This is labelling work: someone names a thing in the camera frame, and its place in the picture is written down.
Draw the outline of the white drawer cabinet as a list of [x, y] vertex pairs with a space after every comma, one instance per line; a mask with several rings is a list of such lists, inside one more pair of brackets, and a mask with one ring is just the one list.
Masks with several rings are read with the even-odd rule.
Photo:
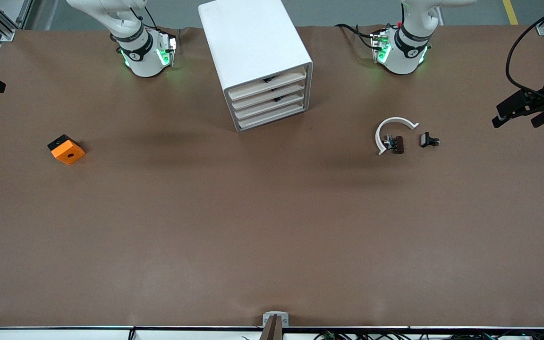
[[239, 130], [227, 90], [256, 79], [305, 67], [308, 110], [313, 61], [281, 0], [213, 0], [198, 13], [236, 131], [247, 130]]

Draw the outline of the orange and black box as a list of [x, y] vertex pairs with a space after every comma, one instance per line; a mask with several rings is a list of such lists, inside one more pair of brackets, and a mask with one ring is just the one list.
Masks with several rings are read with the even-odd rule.
[[62, 134], [54, 141], [47, 144], [52, 156], [67, 165], [72, 165], [86, 155], [85, 150], [71, 139], [67, 134]]

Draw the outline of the small brown black component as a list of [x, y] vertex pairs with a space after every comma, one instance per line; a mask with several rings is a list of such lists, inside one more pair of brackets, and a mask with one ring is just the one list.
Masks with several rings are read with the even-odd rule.
[[382, 144], [388, 152], [395, 154], [404, 153], [404, 140], [402, 136], [393, 137], [390, 134], [387, 134], [382, 140]]

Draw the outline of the brown table cover sheet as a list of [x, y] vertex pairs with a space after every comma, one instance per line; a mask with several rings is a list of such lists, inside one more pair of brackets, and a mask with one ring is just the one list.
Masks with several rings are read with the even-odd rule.
[[[544, 125], [493, 128], [522, 26], [441, 26], [416, 73], [298, 29], [309, 110], [235, 130], [203, 30], [134, 76], [106, 32], [0, 48], [0, 326], [544, 326]], [[420, 147], [421, 134], [440, 139]], [[67, 134], [72, 165], [47, 144]], [[404, 153], [386, 151], [402, 136]]]

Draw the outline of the white table edge rail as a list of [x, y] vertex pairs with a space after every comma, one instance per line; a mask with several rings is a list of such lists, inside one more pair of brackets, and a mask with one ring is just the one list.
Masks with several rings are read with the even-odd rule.
[[[0, 327], [0, 340], [259, 340], [262, 326]], [[544, 327], [291, 326], [283, 340], [544, 340]]]

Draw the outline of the silver mounting bracket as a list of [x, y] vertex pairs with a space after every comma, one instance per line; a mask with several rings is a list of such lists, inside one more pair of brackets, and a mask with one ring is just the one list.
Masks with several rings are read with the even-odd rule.
[[283, 311], [268, 311], [263, 314], [263, 327], [266, 326], [270, 319], [276, 318], [276, 323], [280, 324], [282, 328], [290, 327], [289, 313]]

